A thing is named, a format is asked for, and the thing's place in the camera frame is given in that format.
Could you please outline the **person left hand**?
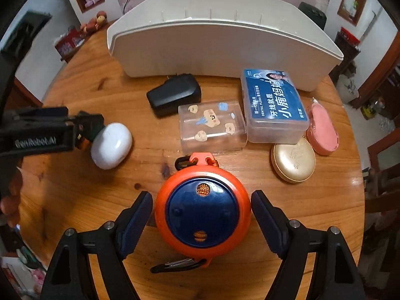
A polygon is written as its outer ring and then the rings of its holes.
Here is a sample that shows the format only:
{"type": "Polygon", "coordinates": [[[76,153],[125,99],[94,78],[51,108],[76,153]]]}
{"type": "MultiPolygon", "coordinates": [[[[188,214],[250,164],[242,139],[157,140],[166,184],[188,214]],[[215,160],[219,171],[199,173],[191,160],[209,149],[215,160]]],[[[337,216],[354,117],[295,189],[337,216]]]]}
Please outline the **person left hand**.
{"type": "Polygon", "coordinates": [[[23,179],[20,168],[17,166],[15,174],[9,183],[9,195],[1,199],[1,211],[5,215],[7,225],[15,228],[20,221],[20,202],[23,179]]]}

